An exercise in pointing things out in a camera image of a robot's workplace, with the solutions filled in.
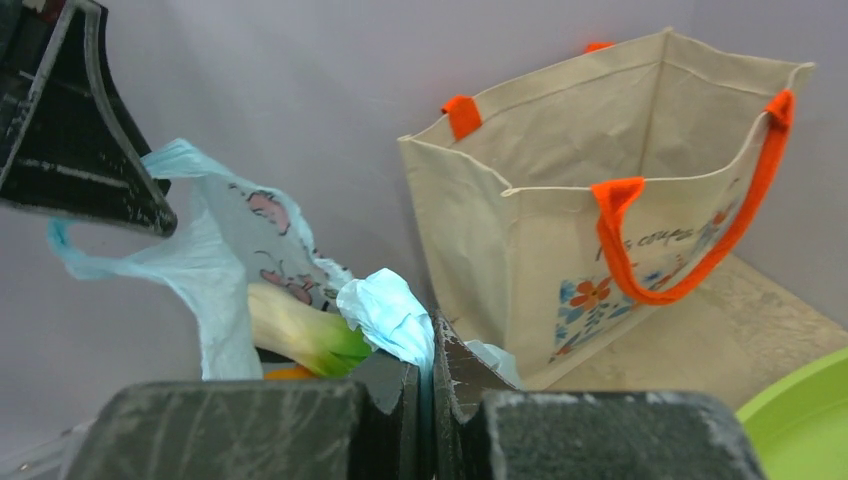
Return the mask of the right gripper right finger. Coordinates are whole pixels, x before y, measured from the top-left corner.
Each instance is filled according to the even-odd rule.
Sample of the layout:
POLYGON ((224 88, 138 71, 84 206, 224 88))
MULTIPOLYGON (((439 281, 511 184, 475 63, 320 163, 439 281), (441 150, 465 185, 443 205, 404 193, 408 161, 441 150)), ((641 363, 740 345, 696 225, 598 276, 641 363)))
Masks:
POLYGON ((764 479, 741 423, 687 391, 523 391, 433 315, 438 479, 764 479))

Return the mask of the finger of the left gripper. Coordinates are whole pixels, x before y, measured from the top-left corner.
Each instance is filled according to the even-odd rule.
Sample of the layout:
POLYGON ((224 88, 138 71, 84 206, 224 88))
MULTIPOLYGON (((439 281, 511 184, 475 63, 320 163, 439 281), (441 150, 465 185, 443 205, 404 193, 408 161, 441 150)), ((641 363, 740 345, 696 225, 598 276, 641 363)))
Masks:
POLYGON ((1 4, 1 203, 171 236, 167 180, 112 79, 96 1, 1 4))

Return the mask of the light blue plastic grocery bag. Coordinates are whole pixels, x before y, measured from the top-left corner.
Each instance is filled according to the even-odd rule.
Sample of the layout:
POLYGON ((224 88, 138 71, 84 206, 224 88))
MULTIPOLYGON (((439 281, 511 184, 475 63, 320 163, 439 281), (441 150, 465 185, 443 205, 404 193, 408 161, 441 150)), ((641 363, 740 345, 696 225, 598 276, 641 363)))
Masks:
POLYGON ((81 280, 122 276, 169 287, 191 310, 206 380, 262 375, 247 305, 250 283, 269 284, 359 328, 372 353, 384 351, 432 380, 435 334, 430 317, 395 272, 357 279, 322 256, 299 206, 284 192, 230 171, 185 140, 144 157, 157 179, 189 181, 189 221, 134 254, 93 256, 76 248, 67 222, 49 222, 47 240, 81 280))

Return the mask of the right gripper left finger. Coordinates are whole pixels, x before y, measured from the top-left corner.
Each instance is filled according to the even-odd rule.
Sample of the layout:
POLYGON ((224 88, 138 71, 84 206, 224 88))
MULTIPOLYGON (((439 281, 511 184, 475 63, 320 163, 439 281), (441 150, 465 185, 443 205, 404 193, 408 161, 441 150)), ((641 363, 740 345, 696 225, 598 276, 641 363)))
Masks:
POLYGON ((148 383, 103 408, 72 479, 418 479, 414 365, 341 379, 148 383))

